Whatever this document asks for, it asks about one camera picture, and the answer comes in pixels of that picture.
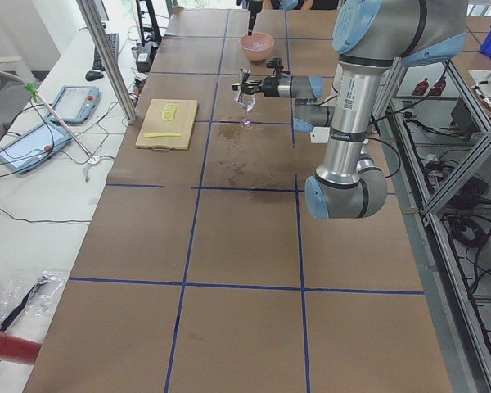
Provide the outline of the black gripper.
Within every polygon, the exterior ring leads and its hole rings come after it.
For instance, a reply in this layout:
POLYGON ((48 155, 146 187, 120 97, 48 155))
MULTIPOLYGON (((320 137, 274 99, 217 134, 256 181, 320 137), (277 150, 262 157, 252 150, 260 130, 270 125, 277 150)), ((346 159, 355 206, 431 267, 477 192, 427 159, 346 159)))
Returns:
POLYGON ((263 9, 263 0, 247 0, 247 10, 250 12, 248 20, 247 35, 251 36, 255 29, 257 14, 263 9))
POLYGON ((232 85, 233 89, 238 89, 238 94, 254 96, 257 93, 262 93, 265 97, 283 97, 291 98, 291 77, 290 76, 270 76, 264 79, 263 82, 253 80, 244 83, 236 83, 232 85))

